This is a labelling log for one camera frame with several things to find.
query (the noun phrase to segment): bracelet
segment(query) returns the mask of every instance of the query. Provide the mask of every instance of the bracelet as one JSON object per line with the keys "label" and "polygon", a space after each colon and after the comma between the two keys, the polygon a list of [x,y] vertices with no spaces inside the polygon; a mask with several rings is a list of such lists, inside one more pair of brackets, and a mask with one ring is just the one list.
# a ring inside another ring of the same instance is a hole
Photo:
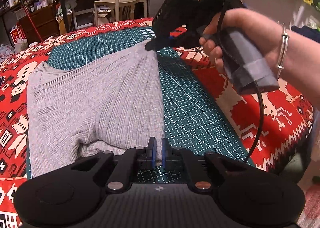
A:
{"label": "bracelet", "polygon": [[278,59],[278,63],[277,63],[277,68],[278,68],[277,80],[279,80],[281,71],[284,69],[283,61],[284,61],[285,55],[287,53],[288,42],[289,42],[289,38],[290,38],[290,36],[288,35],[288,33],[285,30],[286,30],[285,25],[283,25],[283,33],[281,36],[282,40],[281,40],[280,55],[279,55],[279,59]]}

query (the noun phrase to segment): white bottle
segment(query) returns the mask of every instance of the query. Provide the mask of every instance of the white bottle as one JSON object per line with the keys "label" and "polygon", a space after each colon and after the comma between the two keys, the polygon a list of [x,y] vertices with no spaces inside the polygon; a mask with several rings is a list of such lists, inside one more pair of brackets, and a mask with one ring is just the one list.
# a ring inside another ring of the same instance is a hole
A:
{"label": "white bottle", "polygon": [[9,7],[12,8],[14,6],[14,0],[9,0]]}

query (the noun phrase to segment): gray gripper handle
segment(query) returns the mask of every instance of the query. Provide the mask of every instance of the gray gripper handle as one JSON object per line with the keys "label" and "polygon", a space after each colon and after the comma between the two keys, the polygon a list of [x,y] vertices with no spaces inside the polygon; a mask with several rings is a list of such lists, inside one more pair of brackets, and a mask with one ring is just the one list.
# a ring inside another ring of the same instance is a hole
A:
{"label": "gray gripper handle", "polygon": [[[217,35],[203,35],[215,43]],[[223,55],[225,71],[236,92],[242,94],[269,92],[279,89],[278,81],[258,48],[239,28],[229,27],[220,32],[220,41],[228,55]]]}

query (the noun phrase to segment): green cutting mat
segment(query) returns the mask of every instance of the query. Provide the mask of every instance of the green cutting mat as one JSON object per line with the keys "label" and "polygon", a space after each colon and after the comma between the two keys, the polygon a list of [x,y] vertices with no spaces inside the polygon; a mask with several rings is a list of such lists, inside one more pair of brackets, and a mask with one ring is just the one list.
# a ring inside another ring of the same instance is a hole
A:
{"label": "green cutting mat", "polygon": [[[151,39],[150,27],[135,28],[83,38],[55,47],[48,60],[54,68],[79,68],[104,55]],[[171,48],[158,51],[159,74],[164,103],[165,134],[171,146],[185,147],[202,155],[216,151],[243,160],[247,151],[223,113],[191,70]],[[162,167],[138,174],[141,182],[179,182],[180,173]]]}

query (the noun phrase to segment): ribbed fabric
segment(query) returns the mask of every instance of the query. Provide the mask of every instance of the ribbed fabric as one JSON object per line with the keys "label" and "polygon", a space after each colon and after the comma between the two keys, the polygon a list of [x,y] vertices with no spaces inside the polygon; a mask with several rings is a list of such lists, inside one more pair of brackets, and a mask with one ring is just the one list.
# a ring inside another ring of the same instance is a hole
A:
{"label": "ribbed fabric", "polygon": [[164,113],[158,62],[145,43],[63,71],[42,62],[28,78],[31,171],[39,176],[111,150],[157,139],[161,159]]}

